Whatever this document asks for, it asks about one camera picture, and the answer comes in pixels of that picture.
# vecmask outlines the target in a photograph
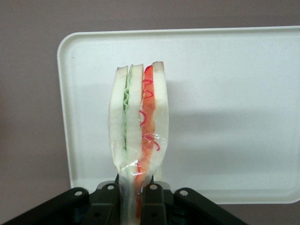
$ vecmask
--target plastic wrap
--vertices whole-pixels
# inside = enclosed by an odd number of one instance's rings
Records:
[[[163,62],[117,68],[109,140],[119,174],[121,224],[139,224],[143,187],[162,164],[168,144],[168,100]]]

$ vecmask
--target black holder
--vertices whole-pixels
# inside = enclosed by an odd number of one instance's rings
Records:
[[[190,188],[174,194],[153,180],[143,190],[141,225],[247,225]],[[119,225],[118,178],[90,194],[76,187],[3,225]]]

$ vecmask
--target gray wall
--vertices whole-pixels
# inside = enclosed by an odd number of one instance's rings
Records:
[[[281,25],[300,25],[298,0],[1,0],[0,224],[70,188],[56,64],[66,35]],[[300,202],[224,208],[250,224],[300,224]]]

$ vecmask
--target screw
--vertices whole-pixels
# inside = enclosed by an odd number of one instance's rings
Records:
[[[156,186],[155,184],[151,184],[150,185],[150,189],[151,190],[156,190],[158,188],[158,186]]]
[[[186,190],[181,190],[181,191],[179,192],[179,194],[180,194],[181,196],[188,196],[188,192],[187,192]]]

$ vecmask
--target plastic tray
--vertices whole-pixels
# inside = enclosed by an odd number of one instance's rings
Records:
[[[117,67],[163,61],[163,181],[216,203],[300,199],[300,27],[74,33],[58,49],[72,187],[114,180],[108,106]]]

